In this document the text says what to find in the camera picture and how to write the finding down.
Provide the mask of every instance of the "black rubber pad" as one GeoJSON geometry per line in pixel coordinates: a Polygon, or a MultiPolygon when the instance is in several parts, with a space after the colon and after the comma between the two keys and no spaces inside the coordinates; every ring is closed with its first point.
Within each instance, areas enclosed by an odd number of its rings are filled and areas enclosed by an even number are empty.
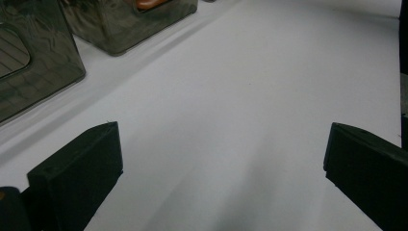
{"type": "Polygon", "coordinates": [[[29,211],[43,214],[36,226],[84,230],[122,170],[117,123],[84,132],[28,173],[29,200],[41,201],[40,208],[29,211]]]}
{"type": "Polygon", "coordinates": [[[31,230],[20,191],[16,188],[0,187],[0,230],[31,230]]]}
{"type": "Polygon", "coordinates": [[[334,123],[326,177],[383,230],[408,230],[408,153],[365,130],[334,123]]]}

